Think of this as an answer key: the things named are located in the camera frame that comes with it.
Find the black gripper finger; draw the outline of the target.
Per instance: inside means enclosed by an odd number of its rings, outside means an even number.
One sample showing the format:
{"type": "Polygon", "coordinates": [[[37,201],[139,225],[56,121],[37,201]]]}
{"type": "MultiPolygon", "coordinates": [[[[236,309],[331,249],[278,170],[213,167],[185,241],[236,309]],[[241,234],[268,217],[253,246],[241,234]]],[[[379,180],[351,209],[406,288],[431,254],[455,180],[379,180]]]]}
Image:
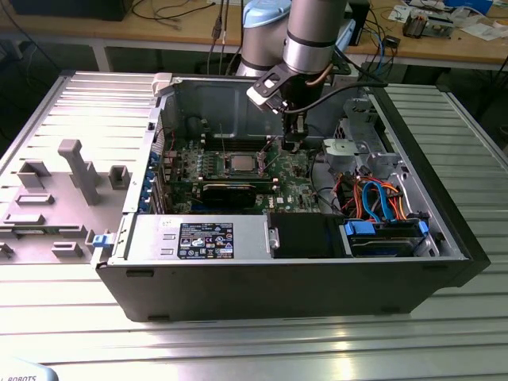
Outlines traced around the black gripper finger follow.
{"type": "Polygon", "coordinates": [[[283,149],[296,153],[307,138],[309,129],[306,114],[285,114],[283,116],[283,149]]]}

